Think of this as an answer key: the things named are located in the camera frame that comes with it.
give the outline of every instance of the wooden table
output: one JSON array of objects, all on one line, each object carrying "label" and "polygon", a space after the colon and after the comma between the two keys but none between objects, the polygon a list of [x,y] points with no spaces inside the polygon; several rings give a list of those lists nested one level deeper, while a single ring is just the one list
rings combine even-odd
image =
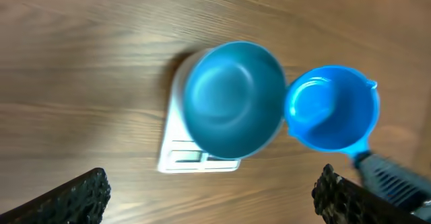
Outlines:
[{"label": "wooden table", "polygon": [[381,96],[372,148],[411,166],[430,25],[431,0],[0,0],[0,212],[103,167],[103,223],[322,223],[310,191],[323,166],[355,172],[286,127],[236,172],[156,171],[174,70],[230,40],[267,47],[290,81],[355,67]]}]

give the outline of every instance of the white scale base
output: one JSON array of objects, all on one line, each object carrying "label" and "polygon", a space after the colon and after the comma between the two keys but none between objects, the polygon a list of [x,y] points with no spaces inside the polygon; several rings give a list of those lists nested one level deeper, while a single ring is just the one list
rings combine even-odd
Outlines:
[{"label": "white scale base", "polygon": [[175,73],[169,99],[168,115],[160,151],[158,171],[162,173],[230,172],[240,160],[222,160],[202,151],[192,140],[183,120],[182,95],[190,70],[208,51],[187,58]]}]

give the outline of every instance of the kitchen scale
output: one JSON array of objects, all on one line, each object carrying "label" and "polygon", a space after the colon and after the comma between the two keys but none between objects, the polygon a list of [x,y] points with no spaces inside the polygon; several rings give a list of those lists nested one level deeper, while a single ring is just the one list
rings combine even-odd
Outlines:
[{"label": "kitchen scale", "polygon": [[209,49],[187,58],[175,73],[170,92],[158,171],[162,173],[231,172],[240,160],[217,159],[200,149],[192,140],[183,119],[183,90],[190,70]]}]

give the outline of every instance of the round plastic bowl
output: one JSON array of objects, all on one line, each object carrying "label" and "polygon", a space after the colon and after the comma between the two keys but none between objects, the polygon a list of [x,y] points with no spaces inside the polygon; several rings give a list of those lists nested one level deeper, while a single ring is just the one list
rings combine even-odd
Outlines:
[{"label": "round plastic bowl", "polygon": [[279,132],[286,78],[275,57],[252,42],[210,50],[192,69],[183,97],[187,130],[202,150],[240,159]]},{"label": "round plastic bowl", "polygon": [[290,86],[285,115],[289,133],[319,151],[355,155],[367,139],[379,112],[376,83],[355,69],[313,69]]}]

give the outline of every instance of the wood grain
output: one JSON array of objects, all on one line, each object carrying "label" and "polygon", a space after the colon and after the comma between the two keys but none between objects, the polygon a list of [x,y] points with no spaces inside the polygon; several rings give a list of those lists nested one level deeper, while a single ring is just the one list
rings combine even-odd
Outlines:
[{"label": "wood grain", "polygon": [[290,81],[355,67],[378,82],[372,148],[411,167],[429,127],[430,24],[431,0],[0,0],[0,212],[103,167],[103,223],[322,223],[322,167],[356,174],[286,127],[236,172],[156,171],[174,70],[230,40],[267,47]]}]

